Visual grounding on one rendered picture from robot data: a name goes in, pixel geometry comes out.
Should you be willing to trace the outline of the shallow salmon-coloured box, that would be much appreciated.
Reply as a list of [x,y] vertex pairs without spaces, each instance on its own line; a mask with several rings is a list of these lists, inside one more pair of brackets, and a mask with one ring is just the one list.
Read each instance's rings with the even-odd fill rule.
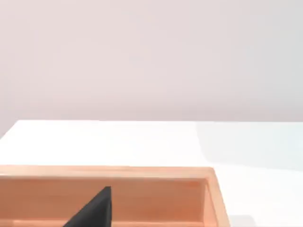
[[230,227],[211,167],[0,165],[0,227],[62,227],[104,187],[112,227]]

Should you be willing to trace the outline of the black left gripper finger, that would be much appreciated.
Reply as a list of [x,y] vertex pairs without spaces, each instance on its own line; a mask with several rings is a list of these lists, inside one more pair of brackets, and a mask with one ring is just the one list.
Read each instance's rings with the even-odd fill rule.
[[111,227],[111,187],[106,186],[63,227]]

